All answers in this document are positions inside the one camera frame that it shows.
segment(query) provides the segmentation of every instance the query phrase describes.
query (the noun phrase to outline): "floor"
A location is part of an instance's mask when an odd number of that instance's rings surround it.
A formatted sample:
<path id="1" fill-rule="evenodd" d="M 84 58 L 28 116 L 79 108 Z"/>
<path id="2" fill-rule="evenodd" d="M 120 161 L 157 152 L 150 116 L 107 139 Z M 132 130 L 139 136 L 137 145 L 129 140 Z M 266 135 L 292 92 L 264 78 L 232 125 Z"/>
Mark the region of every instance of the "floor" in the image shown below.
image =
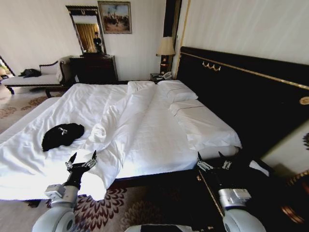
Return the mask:
<path id="1" fill-rule="evenodd" d="M 73 232 L 124 232 L 141 224 L 191 225 L 190 199 L 178 186 L 148 186 L 108 190 L 105 199 L 79 196 Z M 0 231 L 28 232 L 50 207 L 43 200 L 37 208 L 21 201 L 0 201 Z"/>
<path id="2" fill-rule="evenodd" d="M 44 89 L 15 87 L 14 91 L 12 95 L 0 85 L 0 133 L 47 99 Z"/>
<path id="3" fill-rule="evenodd" d="M 42 89 L 14 90 L 15 95 L 11 95 L 0 85 L 0 133 L 47 99 Z M 91 196 L 79 196 L 73 231 L 123 232 L 131 225 L 146 223 L 191 225 L 191 204 L 187 190 L 172 184 L 109 190 L 105 199 L 98 202 Z M 21 201 L 0 200 L 0 231 L 31 231 L 48 207 L 47 200 L 41 201 L 37 208 Z"/>

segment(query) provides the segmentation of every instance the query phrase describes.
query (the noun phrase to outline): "wooden dresser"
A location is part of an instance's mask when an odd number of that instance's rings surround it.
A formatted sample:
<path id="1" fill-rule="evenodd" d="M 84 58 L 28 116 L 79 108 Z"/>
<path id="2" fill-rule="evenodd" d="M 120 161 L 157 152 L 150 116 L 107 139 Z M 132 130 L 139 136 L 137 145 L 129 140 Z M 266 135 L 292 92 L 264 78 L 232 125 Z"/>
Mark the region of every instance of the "wooden dresser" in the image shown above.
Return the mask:
<path id="1" fill-rule="evenodd" d="M 115 56 L 83 55 L 70 58 L 71 69 L 84 84 L 117 84 Z"/>

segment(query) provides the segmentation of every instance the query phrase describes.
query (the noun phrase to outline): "wooden bed frame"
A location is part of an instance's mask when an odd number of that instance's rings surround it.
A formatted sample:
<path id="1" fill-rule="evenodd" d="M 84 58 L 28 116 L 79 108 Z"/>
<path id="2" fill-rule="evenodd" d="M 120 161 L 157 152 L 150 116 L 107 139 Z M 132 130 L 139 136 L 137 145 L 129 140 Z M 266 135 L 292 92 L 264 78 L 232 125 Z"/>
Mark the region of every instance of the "wooden bed frame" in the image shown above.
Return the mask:
<path id="1" fill-rule="evenodd" d="M 300 102 L 309 96 L 308 73 L 309 65 L 182 47 L 177 79 L 238 133 L 246 156 L 260 158 L 308 120 L 309 105 Z M 175 182 L 194 173 L 116 179 L 110 188 Z"/>

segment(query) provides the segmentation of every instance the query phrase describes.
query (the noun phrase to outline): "chaise lounge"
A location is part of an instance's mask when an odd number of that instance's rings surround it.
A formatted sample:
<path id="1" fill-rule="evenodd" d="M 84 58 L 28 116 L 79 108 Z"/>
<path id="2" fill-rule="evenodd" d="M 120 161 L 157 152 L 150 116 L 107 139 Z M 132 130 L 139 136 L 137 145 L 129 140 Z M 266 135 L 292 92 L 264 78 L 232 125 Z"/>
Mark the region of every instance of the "chaise lounge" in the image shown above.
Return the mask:
<path id="1" fill-rule="evenodd" d="M 73 77 L 70 70 L 70 57 L 63 57 L 52 64 L 41 64 L 39 77 L 14 76 L 1 81 L 14 94 L 12 87 L 63 87 Z"/>

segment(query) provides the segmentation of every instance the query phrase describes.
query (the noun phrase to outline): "white wall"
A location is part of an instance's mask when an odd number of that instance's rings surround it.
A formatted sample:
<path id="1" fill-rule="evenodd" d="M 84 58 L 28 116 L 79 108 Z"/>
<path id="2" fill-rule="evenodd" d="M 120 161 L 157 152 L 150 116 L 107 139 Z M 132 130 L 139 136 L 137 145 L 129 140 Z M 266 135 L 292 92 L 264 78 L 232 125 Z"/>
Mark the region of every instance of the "white wall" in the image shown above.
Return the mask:
<path id="1" fill-rule="evenodd" d="M 131 0 L 132 34 L 103 35 L 115 55 L 120 80 L 149 79 L 158 73 L 155 53 L 163 36 L 166 0 Z M 63 56 L 81 55 L 65 5 L 98 5 L 96 0 L 1 0 L 0 54 L 19 74 Z"/>
<path id="2" fill-rule="evenodd" d="M 183 46 L 309 64 L 308 12 L 308 0 L 192 0 Z"/>

